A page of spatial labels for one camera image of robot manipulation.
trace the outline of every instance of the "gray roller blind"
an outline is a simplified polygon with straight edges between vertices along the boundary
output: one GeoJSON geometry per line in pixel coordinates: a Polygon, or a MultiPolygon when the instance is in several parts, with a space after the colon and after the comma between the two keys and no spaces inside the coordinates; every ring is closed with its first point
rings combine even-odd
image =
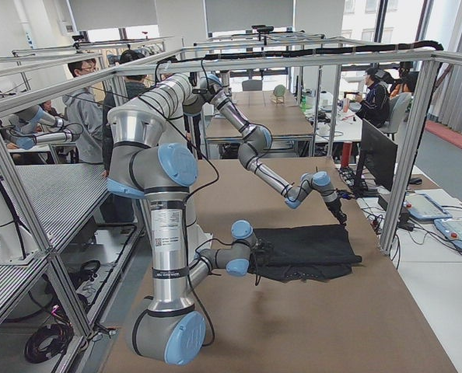
{"type": "Polygon", "coordinates": [[[205,0],[208,32],[293,24],[293,0],[205,0]]]}
{"type": "Polygon", "coordinates": [[[156,25],[155,0],[68,0],[77,30],[156,25]]]}

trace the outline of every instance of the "white chair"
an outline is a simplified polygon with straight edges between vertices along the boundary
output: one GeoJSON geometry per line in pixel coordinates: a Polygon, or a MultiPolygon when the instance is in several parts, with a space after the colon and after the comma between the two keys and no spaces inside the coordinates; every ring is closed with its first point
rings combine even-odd
{"type": "Polygon", "coordinates": [[[258,79],[248,79],[241,82],[241,89],[243,91],[261,91],[262,81],[258,79]]]}
{"type": "Polygon", "coordinates": [[[388,137],[391,136],[393,141],[395,141],[395,134],[399,131],[399,127],[404,121],[411,97],[411,93],[404,92],[390,100],[390,118],[380,127],[380,131],[388,137]]]}

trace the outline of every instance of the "wooden table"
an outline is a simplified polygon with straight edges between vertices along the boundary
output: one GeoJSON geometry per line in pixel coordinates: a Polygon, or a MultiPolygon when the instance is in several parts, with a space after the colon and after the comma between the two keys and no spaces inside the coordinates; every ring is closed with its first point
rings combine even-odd
{"type": "MultiPolygon", "coordinates": [[[[194,195],[198,223],[206,232],[230,240],[231,224],[247,219],[255,228],[335,224],[316,192],[296,210],[236,160],[214,161],[217,183],[194,195]]],[[[316,169],[344,187],[332,161],[325,158],[265,159],[290,182],[316,169]]],[[[215,178],[200,162],[198,184],[215,178]]],[[[189,365],[169,366],[128,350],[118,337],[103,372],[455,372],[435,334],[354,200],[343,201],[352,248],[362,265],[327,283],[283,284],[254,276],[223,274],[205,279],[196,289],[215,326],[213,345],[189,365]]],[[[152,293],[151,269],[137,295],[152,293]]]]}
{"type": "MultiPolygon", "coordinates": [[[[293,95],[287,92],[284,103],[274,103],[271,95],[272,91],[238,92],[233,94],[233,101],[250,122],[267,127],[273,141],[308,141],[311,152],[313,128],[296,104],[293,95]]],[[[210,144],[241,141],[241,134],[226,118],[212,118],[205,133],[207,154],[210,144]]]]}

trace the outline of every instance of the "folded black fabric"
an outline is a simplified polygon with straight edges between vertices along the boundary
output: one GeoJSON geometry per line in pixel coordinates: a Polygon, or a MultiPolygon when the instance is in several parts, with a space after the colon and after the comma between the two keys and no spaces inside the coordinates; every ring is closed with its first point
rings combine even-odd
{"type": "Polygon", "coordinates": [[[248,272],[277,281],[326,281],[352,272],[355,255],[343,225],[254,229],[259,246],[248,272]]]}

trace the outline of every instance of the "computer monitor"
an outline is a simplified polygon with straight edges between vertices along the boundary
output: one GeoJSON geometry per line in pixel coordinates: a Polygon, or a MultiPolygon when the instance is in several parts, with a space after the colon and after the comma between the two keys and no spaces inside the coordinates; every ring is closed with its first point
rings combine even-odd
{"type": "Polygon", "coordinates": [[[363,119],[359,161],[354,180],[355,188],[362,185],[362,171],[366,167],[374,176],[376,185],[392,190],[396,161],[397,144],[369,121],[363,119]]]}

